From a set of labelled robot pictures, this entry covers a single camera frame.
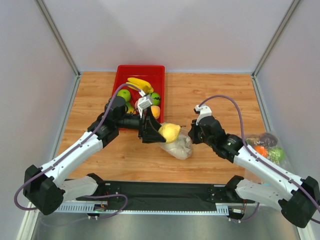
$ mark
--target white wall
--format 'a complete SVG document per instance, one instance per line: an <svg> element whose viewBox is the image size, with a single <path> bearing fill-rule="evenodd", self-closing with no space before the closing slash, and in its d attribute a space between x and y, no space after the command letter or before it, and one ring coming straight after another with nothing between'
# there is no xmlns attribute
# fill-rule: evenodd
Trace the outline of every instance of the white wall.
<svg viewBox="0 0 320 240"><path fill-rule="evenodd" d="M81 71L252 72L292 0L45 0Z"/></svg>
<svg viewBox="0 0 320 240"><path fill-rule="evenodd" d="M258 83L271 124L301 176L320 183L320 1L302 1ZM320 239L320 225L313 224Z"/></svg>
<svg viewBox="0 0 320 240"><path fill-rule="evenodd" d="M0 239L16 239L14 193L52 154L74 81L35 2L0 0Z"/></svg>

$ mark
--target wooden table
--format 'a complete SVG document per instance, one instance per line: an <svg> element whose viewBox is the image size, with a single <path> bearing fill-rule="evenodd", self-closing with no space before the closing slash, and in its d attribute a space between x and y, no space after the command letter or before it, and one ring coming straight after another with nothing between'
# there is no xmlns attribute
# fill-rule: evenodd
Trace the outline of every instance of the wooden table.
<svg viewBox="0 0 320 240"><path fill-rule="evenodd" d="M115 72L85 72L73 103L59 153L71 146L104 111L111 97ZM244 131L263 133L264 125L251 77L244 74L167 73L164 120L190 129L195 105L212 95L228 95L239 105ZM215 98L207 103L226 133L240 134L233 104ZM216 156L205 144L193 145L187 160L178 160L156 143L142 144L138 132L122 130L103 150L87 159L69 178L95 173L104 180L225 184L244 169Z"/></svg>

